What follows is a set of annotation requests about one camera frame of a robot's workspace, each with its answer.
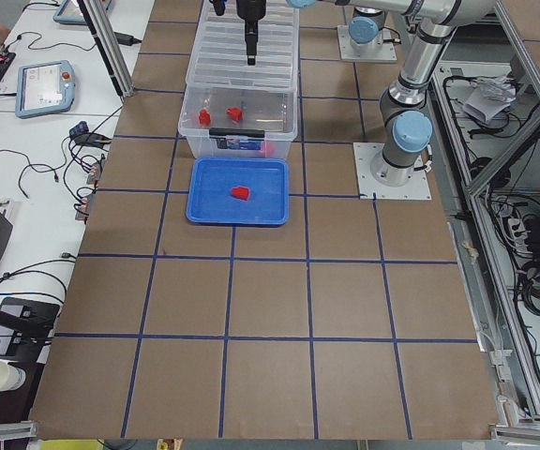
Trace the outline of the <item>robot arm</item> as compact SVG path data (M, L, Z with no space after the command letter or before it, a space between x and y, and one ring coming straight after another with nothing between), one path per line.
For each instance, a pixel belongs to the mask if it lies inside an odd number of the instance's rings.
M391 0L351 1L350 4L422 19L397 79L382 94L380 109L386 143L370 163L372 176L379 183L398 188L408 183L415 161L428 147L432 136L432 123L420 107L437 63L456 29L485 17L494 3L490 0Z

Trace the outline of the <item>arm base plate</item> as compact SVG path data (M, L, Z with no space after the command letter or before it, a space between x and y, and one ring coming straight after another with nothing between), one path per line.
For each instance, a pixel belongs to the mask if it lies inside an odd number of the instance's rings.
M417 154L411 167L396 168L383 158L383 143L355 142L353 159L359 197L368 200L430 201L428 173L431 171L430 145Z
M369 43L356 43L349 34L347 25L337 27L340 59L346 62L369 62L377 64L395 64L398 60L393 36L383 29Z

